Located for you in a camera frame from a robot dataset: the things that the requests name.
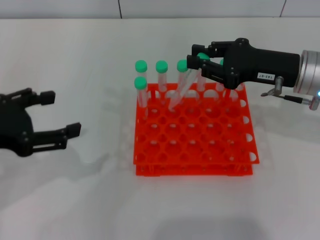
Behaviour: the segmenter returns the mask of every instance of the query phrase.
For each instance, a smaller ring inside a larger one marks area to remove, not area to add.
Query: clear plastic tube
[[[185,72],[179,72],[179,77],[178,77],[178,88],[181,88],[183,81],[185,79],[186,73]]]
[[[136,72],[136,73],[139,77],[144,77],[145,79],[147,79],[147,72],[146,71],[145,72]]]
[[[158,88],[160,92],[167,91],[167,73],[158,73]]]
[[[148,94],[147,89],[137,89],[136,90],[137,97],[138,97],[138,104],[141,108],[146,108],[148,105]]]
[[[206,85],[206,78],[204,76],[201,76],[200,74],[196,82],[196,89],[199,92],[203,92],[206,89],[205,85]]]
[[[189,69],[182,81],[181,87],[178,87],[175,94],[172,96],[170,103],[169,103],[169,109],[174,108],[176,105],[178,105],[182,98],[185,96],[187,91],[190,89],[192,83],[196,80],[196,78],[201,74],[201,70],[195,70],[195,69]]]

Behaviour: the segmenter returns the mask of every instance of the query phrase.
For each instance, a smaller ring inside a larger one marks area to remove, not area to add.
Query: rack hole
[[[165,132],[171,137],[176,137],[180,133],[180,127],[175,123],[170,123],[165,127]]]
[[[222,133],[222,126],[215,122],[215,123],[209,123],[206,126],[206,132],[210,135],[210,136],[214,136],[214,135],[220,135]]]
[[[228,131],[228,133],[230,133],[232,135],[239,134],[239,133],[241,134],[242,133],[240,124],[238,122],[233,122],[232,124],[228,123],[227,131]]]
[[[212,119],[219,117],[220,113],[220,110],[216,107],[205,109],[205,114]]]
[[[177,118],[180,115],[180,111],[177,109],[167,109],[165,114],[170,118]]]
[[[239,108],[237,108],[235,106],[231,106],[230,108],[227,108],[225,110],[225,114],[230,118],[237,118],[240,116],[241,112],[240,112]]]
[[[244,108],[246,105],[247,105],[246,101],[243,99],[240,99],[240,106]]]
[[[199,124],[190,123],[186,126],[185,132],[190,136],[195,136],[201,132],[201,128]]]
[[[199,94],[195,90],[188,90],[184,96],[185,98],[198,99]]]
[[[246,141],[247,141],[247,142],[251,142],[251,141],[254,139],[254,138],[252,137],[252,135],[249,134],[249,133],[246,133],[245,136],[246,136]]]
[[[231,90],[229,93],[229,98],[232,100],[232,102],[235,102],[238,100],[238,93],[235,90]]]
[[[160,128],[159,128],[159,126],[157,124],[151,123],[147,127],[147,132],[150,135],[157,135],[160,132]]]
[[[215,90],[217,90],[218,92],[222,92],[225,89],[225,86],[222,83],[217,83],[215,85]]]
[[[166,99],[170,99],[172,98],[174,95],[176,94],[176,91],[175,90],[169,90],[165,93],[165,98]]]
[[[146,154],[153,156],[160,151],[160,145],[156,140],[152,140],[145,145],[144,151]]]
[[[195,156],[201,154],[202,152],[201,145],[196,140],[189,141],[187,145],[187,149],[191,155],[195,155]]]
[[[165,145],[165,151],[169,155],[175,156],[181,152],[181,146],[177,141],[171,140]]]
[[[250,155],[251,162],[254,162],[257,159],[257,156],[253,152],[250,152],[249,155]]]
[[[203,97],[204,98],[213,98],[213,100],[216,101],[219,98],[219,93],[217,93],[215,90],[209,89],[204,92]]]
[[[198,107],[188,107],[185,110],[185,115],[189,118],[197,118],[200,116],[200,109]]]
[[[244,88],[245,88],[245,84],[244,84],[244,83],[240,83],[235,90],[237,90],[237,91],[240,92],[240,91],[242,91]]]
[[[248,124],[250,122],[249,118],[247,116],[243,116],[243,123]]]
[[[219,141],[211,140],[208,144],[208,149],[213,156],[220,155],[225,151],[225,148]]]
[[[157,118],[160,115],[159,109],[155,107],[149,107],[148,108],[148,118]]]

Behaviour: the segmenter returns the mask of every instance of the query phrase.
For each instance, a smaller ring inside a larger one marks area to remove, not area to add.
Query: test tube
[[[202,52],[200,52],[198,55],[197,55],[200,59],[203,59],[203,60],[209,60],[210,61],[210,57]],[[201,76],[201,69],[198,70],[199,71],[199,75],[198,75],[198,79],[197,79],[197,82],[196,82],[196,89],[199,91],[199,92],[203,92],[206,88],[206,78],[204,76]]]
[[[168,63],[163,60],[158,61],[155,64],[155,70],[158,72],[158,89],[163,93],[167,91]]]
[[[177,88],[175,94],[172,96],[168,108],[171,110],[178,105],[187,91],[190,89],[192,83],[199,77],[199,70],[189,69],[183,79],[183,84]]]
[[[145,109],[145,115],[147,116],[147,79],[144,76],[137,76],[134,80],[134,87],[136,88],[139,107]]]
[[[146,61],[144,60],[139,60],[135,62],[135,70],[138,74],[138,76],[145,77],[147,79],[147,70],[148,70],[148,65]]]
[[[176,64],[176,69],[179,72],[179,77],[178,77],[178,88],[180,89],[183,86],[183,81],[185,80],[186,76],[186,71],[188,70],[187,68],[187,60],[181,59],[177,62]]]

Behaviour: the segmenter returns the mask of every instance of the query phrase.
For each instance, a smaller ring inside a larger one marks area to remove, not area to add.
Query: orange test tube rack
[[[244,84],[233,93],[216,90],[207,83],[197,92],[194,83],[174,110],[169,110],[170,94],[176,83],[159,92],[158,84],[148,84],[148,106],[136,103],[133,163],[137,176],[253,174],[259,163],[258,151]]]

